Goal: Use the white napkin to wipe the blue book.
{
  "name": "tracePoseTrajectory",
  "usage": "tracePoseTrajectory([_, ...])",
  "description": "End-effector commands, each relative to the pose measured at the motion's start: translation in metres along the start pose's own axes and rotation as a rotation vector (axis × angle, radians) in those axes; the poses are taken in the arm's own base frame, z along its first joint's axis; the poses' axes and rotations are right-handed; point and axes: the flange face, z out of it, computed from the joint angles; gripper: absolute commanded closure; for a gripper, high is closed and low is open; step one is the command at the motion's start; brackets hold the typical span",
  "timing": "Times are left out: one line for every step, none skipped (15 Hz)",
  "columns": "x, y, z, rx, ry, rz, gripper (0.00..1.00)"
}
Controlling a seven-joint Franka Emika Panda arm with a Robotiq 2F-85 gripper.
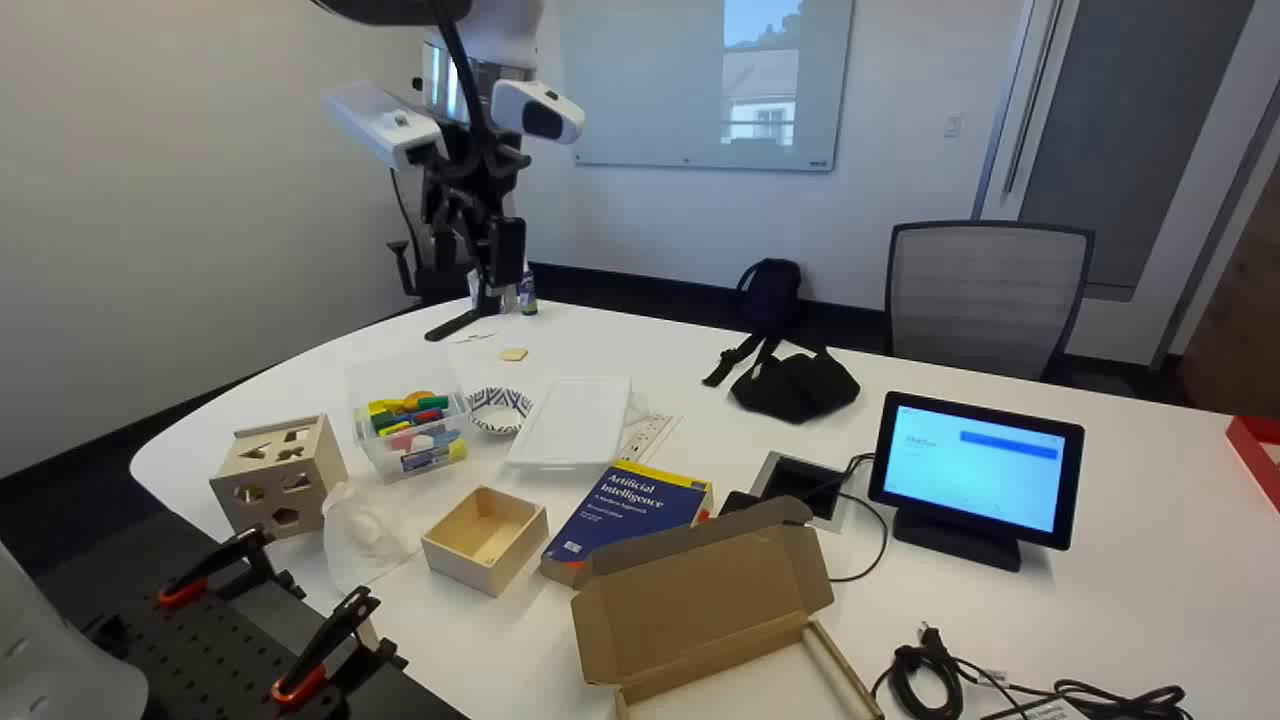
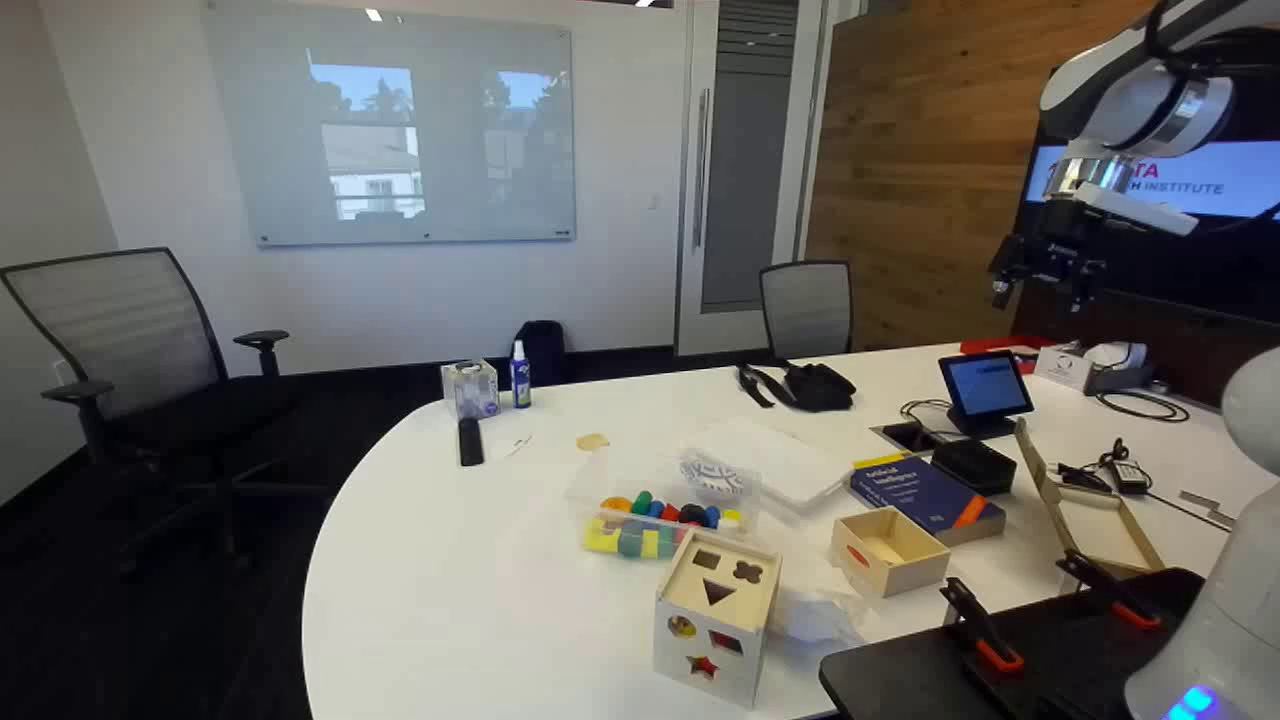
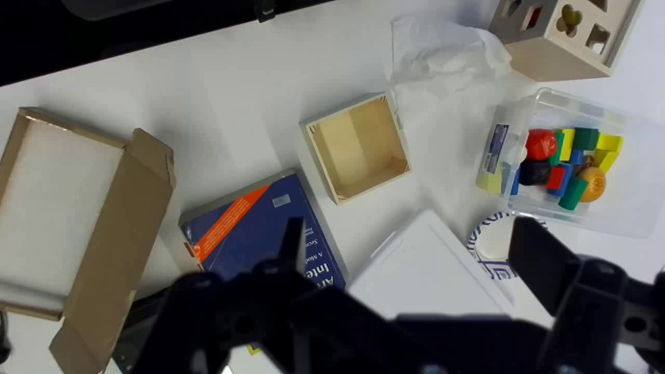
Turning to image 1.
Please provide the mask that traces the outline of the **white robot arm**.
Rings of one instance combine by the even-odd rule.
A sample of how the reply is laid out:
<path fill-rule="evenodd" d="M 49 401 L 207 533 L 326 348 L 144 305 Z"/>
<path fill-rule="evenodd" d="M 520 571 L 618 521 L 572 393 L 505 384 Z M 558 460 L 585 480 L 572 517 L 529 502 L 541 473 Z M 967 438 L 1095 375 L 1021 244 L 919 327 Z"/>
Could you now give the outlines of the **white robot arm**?
<path fill-rule="evenodd" d="M 325 92 L 336 125 L 363 145 L 387 175 L 422 172 L 419 237 L 395 244 L 401 284 L 416 295 L 459 290 L 471 318 L 490 318 L 529 278 L 529 226 L 506 213 L 517 175 L 532 163 L 525 137 L 577 145 L 585 110 L 534 77 L 542 0 L 310 0 L 371 28 L 432 28 L 459 79 L 459 117 L 416 110 L 371 79 Z"/>

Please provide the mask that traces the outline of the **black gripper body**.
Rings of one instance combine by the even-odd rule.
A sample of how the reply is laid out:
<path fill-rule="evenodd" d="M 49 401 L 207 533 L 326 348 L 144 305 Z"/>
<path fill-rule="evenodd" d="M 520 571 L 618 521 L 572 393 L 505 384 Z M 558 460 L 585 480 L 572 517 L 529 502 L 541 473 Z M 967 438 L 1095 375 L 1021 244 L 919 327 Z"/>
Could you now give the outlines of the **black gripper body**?
<path fill-rule="evenodd" d="M 463 284 L 463 258 L 487 284 L 517 284 L 525 269 L 525 220 L 505 213 L 505 197 L 529 169 L 517 133 L 471 133 L 449 125 L 422 163 L 422 220 L 432 290 Z"/>

